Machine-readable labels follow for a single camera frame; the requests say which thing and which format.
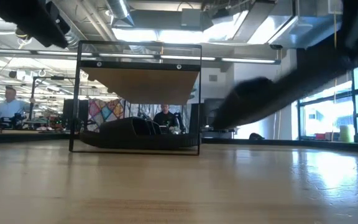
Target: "ceiling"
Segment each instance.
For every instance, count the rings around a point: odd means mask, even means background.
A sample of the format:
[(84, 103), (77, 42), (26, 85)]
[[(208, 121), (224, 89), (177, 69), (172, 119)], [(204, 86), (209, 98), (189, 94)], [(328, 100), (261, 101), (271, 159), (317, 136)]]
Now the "ceiling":
[[(333, 19), (337, 17), (340, 25), (340, 12), (333, 13), (333, 7), (341, 0), (322, 1), (299, 1), (299, 0), (190, 0), (181, 2), (177, 0), (127, 0), (130, 15), (143, 27), (117, 27), (119, 22), (111, 23), (112, 12), (106, 4), (107, 0), (53, 0), (57, 5), (60, 15), (70, 25), (70, 48), (76, 51), (78, 40), (100, 40), (100, 41), (145, 41), (157, 40), (172, 43), (196, 43), (203, 46), (203, 57), (219, 58), (256, 58), (261, 60), (277, 60), (278, 53), (269, 44), (280, 44), (285, 48), (303, 48), (315, 44), (321, 39), (333, 33)], [(170, 30), (161, 29), (163, 26), (174, 24), (174, 18), (182, 19), (187, 9), (198, 9), (191, 13), (202, 13), (207, 18), (225, 11), (226, 16), (208, 20), (204, 27), (203, 19), (198, 30)], [(162, 19), (157, 15), (167, 15)], [(18, 49), (22, 46), (24, 50), (48, 50), (62, 52), (67, 51), (51, 46), (45, 48), (36, 40), (23, 42), (18, 40), (14, 31), (14, 24), (0, 21), (0, 49)], [(126, 47), (126, 52), (134, 51), (133, 47)], [(160, 49), (143, 48), (145, 52), (157, 52)], [(85, 51), (111, 52), (111, 47), (90, 46)], [(199, 52), (188, 49), (164, 49), (164, 54), (170, 55), (197, 55)], [(0, 92), (7, 84), (15, 85), (18, 96), (28, 98), (31, 93), (31, 75), (45, 76), (57, 75), (63, 77), (74, 77), (75, 56), (34, 56), (0, 54)], [(203, 67), (224, 68), (229, 62), (215, 61), (205, 62)], [(25, 73), (23, 80), (9, 78), (11, 71), (18, 70), (20, 74)], [(86, 74), (81, 79), (81, 95), (107, 95), (114, 98), (116, 95), (107, 94), (106, 88), (98, 82), (89, 82)], [(59, 85), (54, 91), (47, 85)], [(51, 105), (62, 107), (64, 97), (72, 97), (72, 80), (45, 80), (39, 83), (35, 95), (40, 101)]]

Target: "person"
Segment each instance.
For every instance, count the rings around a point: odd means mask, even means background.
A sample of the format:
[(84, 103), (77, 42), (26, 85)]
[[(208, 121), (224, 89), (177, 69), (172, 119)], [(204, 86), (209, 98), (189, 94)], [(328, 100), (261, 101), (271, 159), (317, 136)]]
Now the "person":
[(172, 127), (175, 125), (175, 116), (169, 112), (169, 105), (161, 105), (161, 112), (157, 113), (153, 119), (160, 126)]
[(30, 110), (30, 103), (16, 99), (16, 90), (11, 86), (5, 87), (5, 101), (0, 103), (0, 118), (13, 118), (16, 113), (23, 114)]

